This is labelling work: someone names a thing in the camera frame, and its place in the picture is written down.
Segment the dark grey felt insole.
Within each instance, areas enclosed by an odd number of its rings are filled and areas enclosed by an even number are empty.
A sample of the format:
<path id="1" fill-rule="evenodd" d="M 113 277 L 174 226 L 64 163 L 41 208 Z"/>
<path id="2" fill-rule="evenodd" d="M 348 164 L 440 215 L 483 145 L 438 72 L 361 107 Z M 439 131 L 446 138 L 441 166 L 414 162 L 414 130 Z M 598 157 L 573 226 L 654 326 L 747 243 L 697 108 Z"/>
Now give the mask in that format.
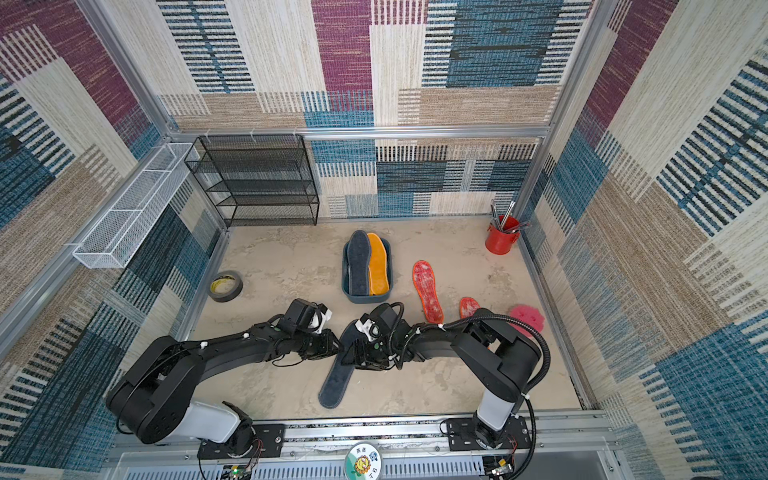
<path id="1" fill-rule="evenodd" d="M 361 332 L 354 322 L 343 331 L 340 337 L 343 349 L 337 354 L 318 394 L 318 401 L 322 407 L 335 409 L 341 403 L 355 371 L 355 342 L 360 338 Z"/>

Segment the orange fleece insole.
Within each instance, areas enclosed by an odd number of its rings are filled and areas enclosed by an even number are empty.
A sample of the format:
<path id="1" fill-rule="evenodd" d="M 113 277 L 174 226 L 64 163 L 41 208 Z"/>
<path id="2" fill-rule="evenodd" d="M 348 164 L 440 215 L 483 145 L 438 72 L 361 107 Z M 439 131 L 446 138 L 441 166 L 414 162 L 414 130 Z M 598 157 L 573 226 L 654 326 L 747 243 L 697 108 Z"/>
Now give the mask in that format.
<path id="1" fill-rule="evenodd" d="M 390 290 L 387 251 L 382 239 L 376 233 L 370 232 L 367 237 L 371 247 L 368 266 L 369 294 L 371 296 L 384 295 Z"/>

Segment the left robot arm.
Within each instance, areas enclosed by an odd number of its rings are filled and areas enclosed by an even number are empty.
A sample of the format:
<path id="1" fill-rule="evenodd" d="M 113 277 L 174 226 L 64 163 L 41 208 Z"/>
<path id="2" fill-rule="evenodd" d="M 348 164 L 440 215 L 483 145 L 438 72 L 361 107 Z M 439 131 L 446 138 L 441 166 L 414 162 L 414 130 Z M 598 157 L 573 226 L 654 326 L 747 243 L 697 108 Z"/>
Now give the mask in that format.
<path id="1" fill-rule="evenodd" d="M 295 299 L 283 314 L 243 332 L 207 340 L 154 340 L 106 398 L 118 426 L 144 444 L 179 433 L 196 410 L 193 394 L 203 381 L 241 366 L 296 353 L 318 360 L 338 353 L 341 343 L 326 327 L 332 311 L 322 303 Z"/>

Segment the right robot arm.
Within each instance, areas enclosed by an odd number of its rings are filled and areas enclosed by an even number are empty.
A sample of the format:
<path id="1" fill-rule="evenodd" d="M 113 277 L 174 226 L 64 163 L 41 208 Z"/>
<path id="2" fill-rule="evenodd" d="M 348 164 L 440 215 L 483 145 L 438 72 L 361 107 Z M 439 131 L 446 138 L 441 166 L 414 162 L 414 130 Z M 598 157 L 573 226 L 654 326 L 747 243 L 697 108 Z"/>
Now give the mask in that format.
<path id="1" fill-rule="evenodd" d="M 474 439 L 486 449 L 506 440 L 509 419 L 547 375 L 551 353 L 543 335 L 523 321 L 480 308 L 450 323 L 410 325 L 384 303 L 352 324 L 340 361 L 356 369 L 402 369 L 408 362 L 456 357 L 484 387 L 473 414 Z"/>

